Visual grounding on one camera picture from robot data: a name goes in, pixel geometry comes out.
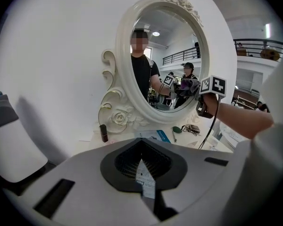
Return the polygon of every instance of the black cap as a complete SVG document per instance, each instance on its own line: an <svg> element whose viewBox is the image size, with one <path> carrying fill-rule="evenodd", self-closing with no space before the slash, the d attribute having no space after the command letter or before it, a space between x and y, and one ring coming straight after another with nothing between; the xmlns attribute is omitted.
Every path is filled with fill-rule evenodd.
<svg viewBox="0 0 283 226"><path fill-rule="evenodd" d="M194 69L194 65L190 62L187 62L185 64L181 64L186 69Z"/></svg>

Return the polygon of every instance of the green object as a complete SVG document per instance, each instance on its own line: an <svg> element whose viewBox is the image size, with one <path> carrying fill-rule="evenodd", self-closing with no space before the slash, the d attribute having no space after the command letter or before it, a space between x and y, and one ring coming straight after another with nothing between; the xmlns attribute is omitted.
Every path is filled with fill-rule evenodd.
<svg viewBox="0 0 283 226"><path fill-rule="evenodd" d="M175 133L182 133L182 130L179 128L179 127L177 127L177 126L173 126L172 127L172 130L173 130L173 132L175 132Z"/></svg>

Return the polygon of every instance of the railing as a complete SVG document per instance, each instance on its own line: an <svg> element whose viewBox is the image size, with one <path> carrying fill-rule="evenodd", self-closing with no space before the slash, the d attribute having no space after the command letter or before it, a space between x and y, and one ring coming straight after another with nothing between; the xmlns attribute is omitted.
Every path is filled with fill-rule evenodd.
<svg viewBox="0 0 283 226"><path fill-rule="evenodd" d="M234 40L238 56L249 56L280 61L283 57L283 43L275 40Z"/></svg>
<svg viewBox="0 0 283 226"><path fill-rule="evenodd" d="M194 58L200 58L199 47L189 48L184 51L180 51L176 54L165 57L163 58L163 65L168 65L168 64L175 63L175 62L179 62L183 60L190 60Z"/></svg>
<svg viewBox="0 0 283 226"><path fill-rule="evenodd" d="M275 40L236 39L233 40L238 56L258 57L280 61L283 57L283 43ZM189 48L163 58L163 65L200 58L199 47Z"/></svg>

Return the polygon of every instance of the wire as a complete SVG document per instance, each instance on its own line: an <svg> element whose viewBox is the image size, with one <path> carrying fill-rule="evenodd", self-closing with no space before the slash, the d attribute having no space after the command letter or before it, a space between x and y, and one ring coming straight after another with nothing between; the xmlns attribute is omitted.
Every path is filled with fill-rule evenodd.
<svg viewBox="0 0 283 226"><path fill-rule="evenodd" d="M162 83L159 87L159 91L158 91L158 96L157 96L157 99L158 101L160 101L160 91L162 90L162 88L164 87L164 84Z"/></svg>
<svg viewBox="0 0 283 226"><path fill-rule="evenodd" d="M208 130L208 133L207 133L206 137L204 138L204 140L202 141L202 143L201 143L200 146L198 147L198 149L202 149L202 148L203 148L203 146L204 146L204 144L205 144L205 142L206 142L206 140L207 140L209 134L211 133L211 131L212 131L212 129L213 129L213 126L214 126L215 121L216 121L216 119L217 119L217 113L218 113L218 109L219 109L219 106L220 106L220 100L221 100L221 96L218 95L217 109L216 109L216 113L215 113L215 116L214 116L212 125L211 125L210 129Z"/></svg>
<svg viewBox="0 0 283 226"><path fill-rule="evenodd" d="M160 92L161 92L163 87L164 87L164 84L161 84L160 87L159 87L158 96L160 95Z"/></svg>

